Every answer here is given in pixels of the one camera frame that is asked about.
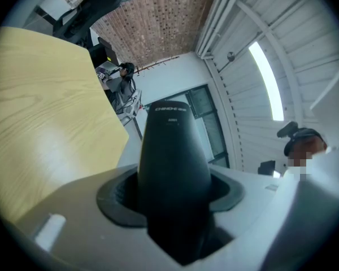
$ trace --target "white pipe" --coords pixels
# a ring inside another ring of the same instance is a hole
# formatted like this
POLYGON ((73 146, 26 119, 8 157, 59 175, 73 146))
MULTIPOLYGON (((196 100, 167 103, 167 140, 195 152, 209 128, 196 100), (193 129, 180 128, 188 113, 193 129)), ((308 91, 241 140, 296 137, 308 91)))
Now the white pipe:
POLYGON ((211 9, 210 9, 210 13, 207 15, 207 19, 206 19, 206 23, 205 26, 203 27, 202 31, 201 31, 201 35, 199 37, 199 40, 197 42, 197 46, 196 46, 196 53, 198 54, 198 50, 200 48, 200 46, 203 44, 203 39, 205 37, 205 33, 207 33, 208 31, 208 27, 210 26, 210 23, 213 21, 213 16, 214 13, 217 11, 217 8, 219 6, 221 0, 214 0, 211 9))
POLYGON ((225 22, 225 19, 229 15, 229 13, 230 13, 233 5, 235 4, 235 2, 236 2, 236 0, 229 0, 228 4, 226 5, 226 8, 225 8, 224 12, 222 13, 220 20, 218 21, 216 28, 211 35, 210 40, 207 42, 205 49, 202 52, 200 51, 201 59, 203 59, 205 57, 207 50, 210 48, 212 42, 214 41, 218 31, 220 30, 223 23, 225 22))
POLYGON ((198 56, 200 56, 200 53, 202 53, 203 48, 206 46, 206 43, 208 41, 208 38, 210 36, 210 34, 212 33, 212 31, 214 30, 216 23, 218 21, 218 18, 220 16, 220 14, 222 13, 222 11, 224 10, 225 4, 226 4, 227 0, 217 0, 216 3, 219 4, 218 6, 216 5, 216 7, 214 7, 214 11, 213 13, 211 13, 210 19, 208 21, 211 20, 211 23, 208 23, 208 25, 210 25, 210 27, 208 27, 206 29, 206 31, 203 32, 203 34, 205 34, 204 39, 201 42, 201 46, 199 47, 197 53, 198 56))

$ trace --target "light wood panel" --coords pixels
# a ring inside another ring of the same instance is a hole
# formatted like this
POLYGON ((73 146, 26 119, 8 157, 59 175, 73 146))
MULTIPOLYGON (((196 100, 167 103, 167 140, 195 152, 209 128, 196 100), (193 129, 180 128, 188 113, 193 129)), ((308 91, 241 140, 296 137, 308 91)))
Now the light wood panel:
POLYGON ((127 140, 86 49, 28 30, 0 30, 5 218, 15 222, 65 183, 115 168, 127 140))

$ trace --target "window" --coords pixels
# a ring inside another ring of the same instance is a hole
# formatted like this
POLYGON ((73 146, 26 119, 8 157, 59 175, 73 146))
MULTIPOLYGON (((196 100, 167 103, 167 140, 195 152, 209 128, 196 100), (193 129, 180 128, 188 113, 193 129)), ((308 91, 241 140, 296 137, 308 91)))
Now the window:
MULTIPOLYGON (((163 100, 185 102, 190 106, 207 161, 229 168, 224 135, 208 87, 200 86, 163 100)), ((150 106, 147 104, 145 110, 148 111, 150 106)))

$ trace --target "ceiling light fixture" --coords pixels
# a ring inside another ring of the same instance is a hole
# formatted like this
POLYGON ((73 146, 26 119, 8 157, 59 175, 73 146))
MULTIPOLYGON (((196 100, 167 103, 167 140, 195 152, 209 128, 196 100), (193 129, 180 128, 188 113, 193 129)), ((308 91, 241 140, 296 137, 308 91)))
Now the ceiling light fixture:
POLYGON ((280 178, 280 177, 281 177, 281 174, 280 174, 278 171, 273 171, 272 176, 273 176, 274 178, 280 178))
POLYGON ((272 119, 277 121, 284 121, 283 104, 281 103, 279 88, 277 87, 275 76, 273 75, 269 61, 266 59, 259 43, 255 42, 249 50, 253 55, 256 64, 264 79, 267 94, 269 96, 272 119))

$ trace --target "white ceiling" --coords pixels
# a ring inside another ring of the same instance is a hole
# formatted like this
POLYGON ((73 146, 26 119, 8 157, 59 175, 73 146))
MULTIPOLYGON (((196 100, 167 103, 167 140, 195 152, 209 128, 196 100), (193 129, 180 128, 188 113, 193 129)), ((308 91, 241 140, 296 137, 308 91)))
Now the white ceiling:
POLYGON ((237 2, 209 52, 214 56, 234 113, 230 119, 237 125, 233 135, 239 137, 240 145, 235 150, 241 153, 242 170, 257 173, 260 162, 275 159, 276 170, 284 172, 287 159, 283 149, 287 140, 278 139, 276 132, 285 122, 272 121, 266 88, 248 47, 258 41, 269 60, 285 121, 297 117, 303 126, 321 133, 309 107, 339 68, 339 29, 321 0, 240 1, 270 28, 272 41, 237 2), (236 54, 232 63, 227 60, 229 51, 236 54))

